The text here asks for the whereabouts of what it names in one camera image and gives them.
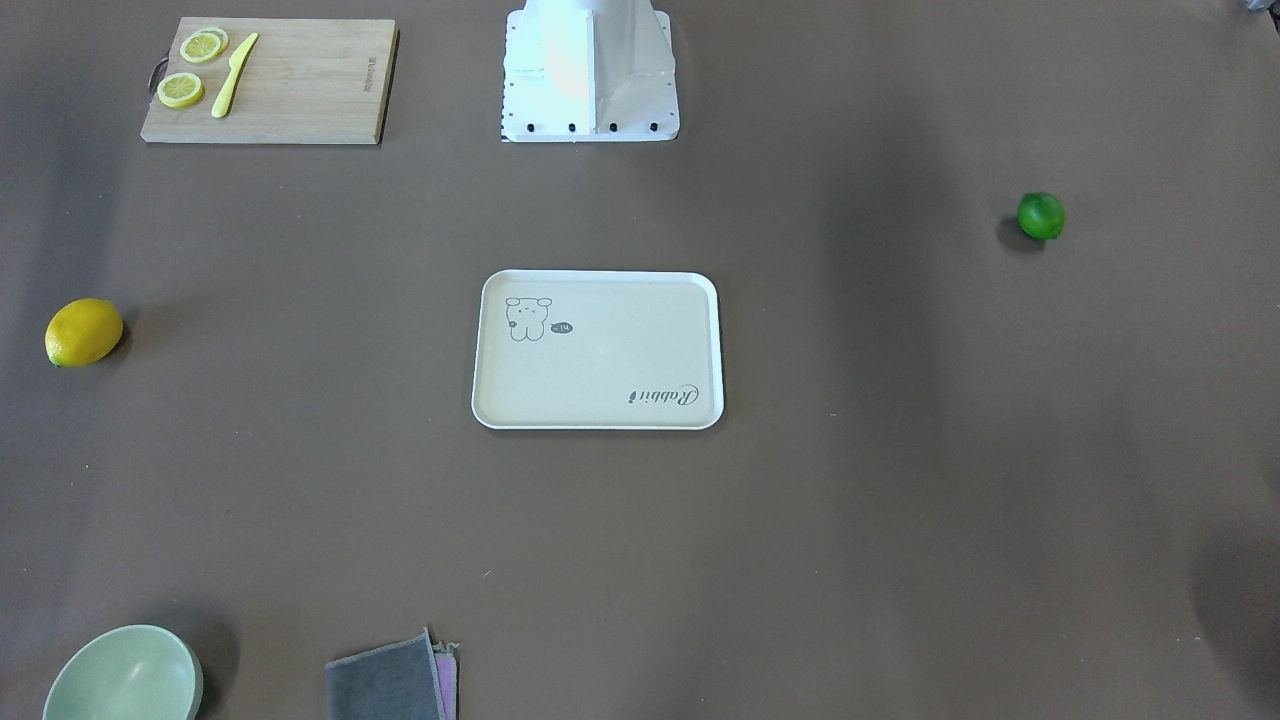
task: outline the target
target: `white rectangular tray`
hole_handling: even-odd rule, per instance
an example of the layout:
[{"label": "white rectangular tray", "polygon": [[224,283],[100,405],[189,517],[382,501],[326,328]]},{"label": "white rectangular tray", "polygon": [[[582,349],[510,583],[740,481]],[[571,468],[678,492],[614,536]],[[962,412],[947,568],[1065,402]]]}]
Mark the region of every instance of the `white rectangular tray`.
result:
[{"label": "white rectangular tray", "polygon": [[696,273],[502,270],[471,411],[494,429],[700,430],[724,410],[719,304]]}]

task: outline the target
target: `yellow lemon slice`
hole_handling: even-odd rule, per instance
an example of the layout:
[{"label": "yellow lemon slice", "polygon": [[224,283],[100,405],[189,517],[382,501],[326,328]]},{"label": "yellow lemon slice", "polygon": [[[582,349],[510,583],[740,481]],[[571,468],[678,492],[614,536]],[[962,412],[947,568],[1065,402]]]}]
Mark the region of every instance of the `yellow lemon slice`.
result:
[{"label": "yellow lemon slice", "polygon": [[218,38],[221,40],[221,45],[218,46],[218,51],[221,53],[223,50],[227,50],[227,42],[228,42],[229,38],[227,37],[227,31],[225,29],[223,29],[220,27],[202,27],[202,28],[197,29],[196,32],[193,32],[191,35],[196,36],[196,35],[198,35],[201,32],[211,32],[211,33],[216,35]]},{"label": "yellow lemon slice", "polygon": [[124,320],[115,305],[96,297],[67,304],[45,331],[45,352],[60,368],[97,363],[120,342]]},{"label": "yellow lemon slice", "polygon": [[178,46],[178,53],[188,63],[207,63],[216,58],[223,47],[227,47],[227,44],[218,33],[200,31],[183,40],[182,45]]},{"label": "yellow lemon slice", "polygon": [[156,97],[170,108],[186,108],[205,94],[205,83],[193,73],[174,73],[156,87]]}]

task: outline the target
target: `bowl rim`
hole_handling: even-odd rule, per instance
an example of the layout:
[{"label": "bowl rim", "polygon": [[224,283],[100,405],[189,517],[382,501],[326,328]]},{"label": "bowl rim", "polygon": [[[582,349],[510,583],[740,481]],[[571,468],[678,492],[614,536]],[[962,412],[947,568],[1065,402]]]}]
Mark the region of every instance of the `bowl rim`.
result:
[{"label": "bowl rim", "polygon": [[191,706],[188,706],[188,708],[187,708],[187,717],[191,717],[191,715],[192,715],[191,707],[196,706],[200,702],[200,696],[202,694],[201,693],[201,684],[202,683],[201,683],[201,678],[200,678],[201,667],[200,667],[200,664],[198,664],[200,661],[196,660],[195,651],[192,651],[191,646],[188,646],[186,642],[183,642],[182,638],[179,638],[174,633],[172,633],[172,632],[169,632],[169,630],[166,630],[166,629],[159,626],[159,625],[133,624],[133,625],[122,625],[119,628],[113,628],[113,629],[110,629],[110,630],[108,630],[108,632],[97,635],[96,638],[93,638],[93,639],[88,641],[87,643],[84,643],[79,650],[77,650],[76,655],[70,656],[70,659],[63,665],[63,669],[58,671],[58,676],[54,678],[54,683],[51,685],[49,685],[49,694],[45,696],[45,706],[40,711],[41,720],[49,720],[49,703],[50,703],[50,701],[54,700],[54,693],[58,692],[58,685],[61,684],[63,676],[67,675],[67,670],[69,670],[70,666],[74,665],[77,660],[79,660],[81,655],[84,655],[84,652],[87,652],[88,648],[93,647],[95,644],[105,641],[106,638],[109,638],[111,635],[115,635],[115,634],[119,634],[119,633],[142,632],[142,630],[151,632],[151,633],[159,633],[160,635],[164,635],[164,638],[168,639],[170,643],[177,644],[178,647],[180,647],[184,651],[183,656],[187,659],[187,666],[191,667],[193,678],[195,678],[195,680],[191,683]]}]

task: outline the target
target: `cartoon bear drawing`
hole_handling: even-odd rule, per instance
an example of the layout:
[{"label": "cartoon bear drawing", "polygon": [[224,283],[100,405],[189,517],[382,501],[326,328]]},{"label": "cartoon bear drawing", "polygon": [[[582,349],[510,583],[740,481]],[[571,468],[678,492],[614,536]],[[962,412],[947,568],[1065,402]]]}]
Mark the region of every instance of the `cartoon bear drawing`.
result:
[{"label": "cartoon bear drawing", "polygon": [[507,325],[511,327],[511,340],[541,340],[547,332],[550,306],[550,297],[508,297]]}]

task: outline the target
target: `knife handle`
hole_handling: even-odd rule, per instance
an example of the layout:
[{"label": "knife handle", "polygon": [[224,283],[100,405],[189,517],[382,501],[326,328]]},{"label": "knife handle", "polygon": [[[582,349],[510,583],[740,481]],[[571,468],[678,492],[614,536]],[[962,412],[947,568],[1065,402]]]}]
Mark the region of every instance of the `knife handle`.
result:
[{"label": "knife handle", "polygon": [[214,100],[214,109],[210,114],[215,118],[227,117],[227,110],[232,106],[232,96],[236,95],[236,83],[239,82],[239,72],[243,68],[232,68],[230,74],[227,76],[227,82],[223,83],[223,88],[218,91],[218,97]]}]

